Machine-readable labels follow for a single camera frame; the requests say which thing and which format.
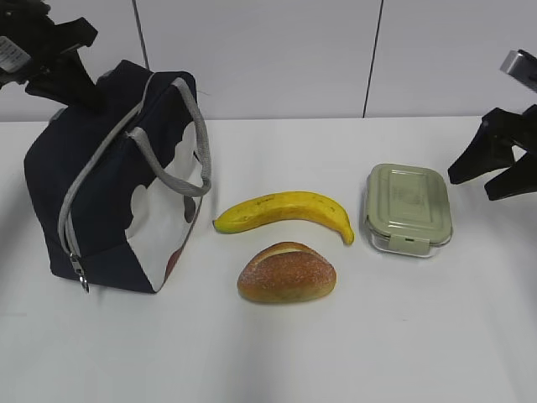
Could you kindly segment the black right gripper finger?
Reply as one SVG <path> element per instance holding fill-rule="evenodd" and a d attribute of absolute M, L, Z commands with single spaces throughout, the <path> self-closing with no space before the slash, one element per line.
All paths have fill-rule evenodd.
<path fill-rule="evenodd" d="M 515 163 L 514 144 L 491 139 L 484 128 L 477 134 L 461 156 L 448 169 L 451 184 L 461 184 L 495 170 L 507 170 Z"/>
<path fill-rule="evenodd" d="M 536 157 L 525 153 L 510 168 L 485 185 L 490 201 L 536 193 Z"/>

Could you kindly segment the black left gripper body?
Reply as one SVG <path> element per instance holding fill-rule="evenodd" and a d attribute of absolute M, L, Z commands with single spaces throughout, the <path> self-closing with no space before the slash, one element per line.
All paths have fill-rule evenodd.
<path fill-rule="evenodd" d="M 1 83 L 24 84 L 61 73 L 86 77 L 78 49 L 90 47 L 97 30 L 85 19 L 61 24 L 42 1 L 1 2 Z"/>

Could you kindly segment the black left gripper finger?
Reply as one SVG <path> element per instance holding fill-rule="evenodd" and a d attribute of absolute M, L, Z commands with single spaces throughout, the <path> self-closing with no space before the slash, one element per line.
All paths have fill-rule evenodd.
<path fill-rule="evenodd" d="M 51 77 L 34 77 L 29 80 L 25 92 L 31 96 L 47 98 L 64 105 L 78 103 L 76 93 L 68 81 L 56 80 Z"/>
<path fill-rule="evenodd" d="M 52 99 L 67 106 L 101 111 L 105 105 L 102 92 L 88 75 L 77 52 L 60 55 L 50 72 Z"/>

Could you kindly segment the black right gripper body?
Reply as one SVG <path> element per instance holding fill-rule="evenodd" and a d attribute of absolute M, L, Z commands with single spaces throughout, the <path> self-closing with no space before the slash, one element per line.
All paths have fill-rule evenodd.
<path fill-rule="evenodd" d="M 491 139 L 510 141 L 519 147 L 535 147 L 536 105 L 521 114 L 496 107 L 482 117 L 481 127 Z"/>

